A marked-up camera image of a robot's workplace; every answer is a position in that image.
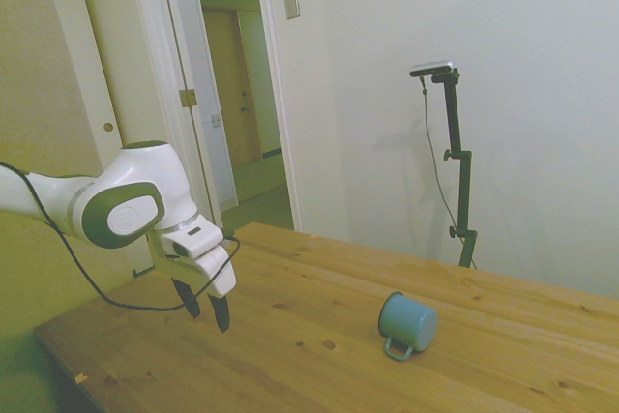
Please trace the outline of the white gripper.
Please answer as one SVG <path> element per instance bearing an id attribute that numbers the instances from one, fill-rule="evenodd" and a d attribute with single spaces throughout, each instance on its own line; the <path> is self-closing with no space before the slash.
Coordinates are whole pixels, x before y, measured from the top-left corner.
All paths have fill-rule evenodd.
<path id="1" fill-rule="evenodd" d="M 176 226 L 147 233 L 155 267 L 173 278 L 190 316 L 197 318 L 201 314 L 191 286 L 207 285 L 218 328 L 225 333 L 230 327 L 230 310 L 224 296 L 234 288 L 236 277 L 223 241 L 222 231 L 200 214 Z"/>

